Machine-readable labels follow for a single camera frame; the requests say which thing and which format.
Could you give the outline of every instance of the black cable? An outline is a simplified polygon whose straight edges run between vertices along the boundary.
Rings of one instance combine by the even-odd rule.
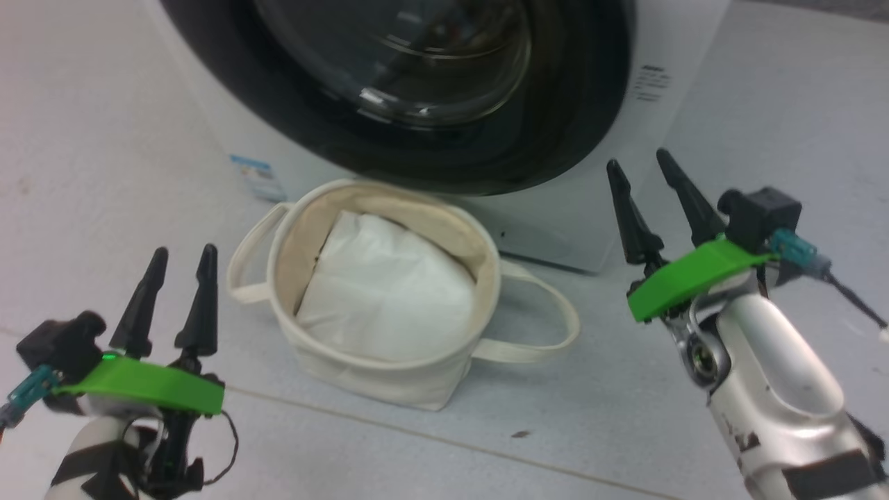
[[[831,272],[824,276],[824,281],[833,285],[837,291],[846,298],[849,302],[852,303],[853,306],[857,307],[858,310],[867,315],[868,318],[873,319],[877,325],[879,325],[880,329],[886,329],[889,327],[889,323],[886,323],[885,319],[880,318],[880,315],[877,314],[874,310],[872,310],[864,301],[853,292],[848,286],[843,285],[839,281],[837,281],[837,277],[835,277]]]
[[[231,415],[228,414],[227,411],[222,410],[222,415],[228,419],[228,426],[231,427],[231,435],[235,438],[235,449],[231,452],[231,461],[228,462],[228,465],[225,469],[222,469],[222,472],[219,473],[215,478],[211,480],[204,481],[204,486],[210,486],[218,480],[221,480],[228,471],[231,471],[231,468],[235,466],[235,460],[237,459],[237,450],[241,447],[241,440],[237,437],[237,429],[235,428],[235,422],[231,419]]]

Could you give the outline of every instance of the connector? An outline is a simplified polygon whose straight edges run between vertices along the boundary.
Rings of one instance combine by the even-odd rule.
[[[808,277],[824,281],[830,274],[830,259],[818,253],[818,248],[787,229],[778,229],[769,240],[769,249],[781,257],[782,261],[790,262],[799,267]]]
[[[6,397],[7,403],[0,407],[0,427],[15,428],[25,417],[25,413],[38,401],[49,396],[59,387],[61,380],[48,365],[41,365],[31,372],[14,391]]]

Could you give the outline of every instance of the fabric basket handle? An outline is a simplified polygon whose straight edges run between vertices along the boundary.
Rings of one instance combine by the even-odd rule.
[[[553,299],[556,300],[559,312],[562,313],[567,336],[561,343],[545,346],[509,343],[483,338],[478,341],[475,350],[472,351],[473,358],[497,361],[499,363],[534,363],[557,355],[559,352],[567,349],[577,339],[581,333],[581,319],[578,317],[574,306],[568,302],[564,295],[514,262],[501,261],[501,275],[504,278],[534,283],[549,292]]]
[[[257,222],[253,229],[247,233],[241,244],[237,246],[235,254],[228,263],[228,275],[226,276],[226,288],[228,294],[240,303],[255,303],[267,301],[271,298],[272,291],[268,283],[255,283],[253,285],[244,285],[244,268],[256,253],[256,248],[263,239],[268,236],[277,224],[284,219],[287,212],[290,211],[292,204],[279,203],[275,205],[271,211]]]

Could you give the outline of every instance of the green bracket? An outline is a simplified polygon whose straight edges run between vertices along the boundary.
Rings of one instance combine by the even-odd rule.
[[[727,239],[709,241],[648,277],[629,296],[629,310],[639,322],[656,318],[739,272],[777,259],[748,254]]]
[[[83,381],[62,385],[53,393],[99,394],[160,408],[219,415],[225,387],[178,368],[106,354]]]

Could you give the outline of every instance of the washing machine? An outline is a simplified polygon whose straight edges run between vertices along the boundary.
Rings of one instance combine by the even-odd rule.
[[[596,271],[619,245],[605,164],[651,172],[729,1],[145,3],[258,196],[390,182]]]

